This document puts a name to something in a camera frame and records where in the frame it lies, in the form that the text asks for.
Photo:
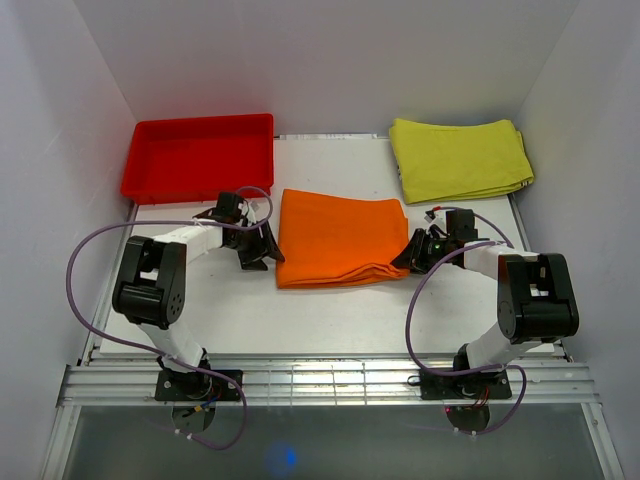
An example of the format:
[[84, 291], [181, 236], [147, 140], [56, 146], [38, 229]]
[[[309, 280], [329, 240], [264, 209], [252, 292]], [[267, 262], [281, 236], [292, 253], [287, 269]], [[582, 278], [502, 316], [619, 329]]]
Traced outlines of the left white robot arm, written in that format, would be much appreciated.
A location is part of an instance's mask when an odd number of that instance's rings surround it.
[[283, 262], [266, 219], [259, 220], [245, 197], [222, 192], [216, 205], [195, 223], [155, 237], [132, 236], [125, 245], [112, 308], [142, 330], [155, 349], [171, 385], [190, 399], [212, 387], [206, 351], [180, 320], [186, 303], [187, 265], [214, 249], [238, 255], [245, 271], [265, 271], [265, 260]]

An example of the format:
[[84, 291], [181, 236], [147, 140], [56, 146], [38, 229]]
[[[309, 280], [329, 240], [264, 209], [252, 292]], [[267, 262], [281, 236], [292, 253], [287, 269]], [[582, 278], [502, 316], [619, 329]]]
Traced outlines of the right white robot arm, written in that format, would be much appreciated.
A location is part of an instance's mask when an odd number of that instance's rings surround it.
[[579, 312], [566, 259], [557, 253], [519, 251], [507, 237], [491, 241], [476, 227], [471, 209], [436, 207], [428, 226], [414, 231], [393, 260], [430, 279], [444, 264], [480, 273], [497, 283], [496, 322], [463, 345], [447, 371], [421, 368], [415, 386], [424, 400], [473, 400], [477, 405], [511, 397], [507, 366], [529, 350], [571, 337]]

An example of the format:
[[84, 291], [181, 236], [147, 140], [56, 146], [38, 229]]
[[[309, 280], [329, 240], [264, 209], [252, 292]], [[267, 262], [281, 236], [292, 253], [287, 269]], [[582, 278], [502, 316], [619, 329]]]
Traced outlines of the orange trousers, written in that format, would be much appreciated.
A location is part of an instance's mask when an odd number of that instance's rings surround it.
[[359, 200], [283, 191], [276, 266], [280, 289], [368, 285], [409, 275], [392, 261], [408, 245], [409, 222], [396, 199]]

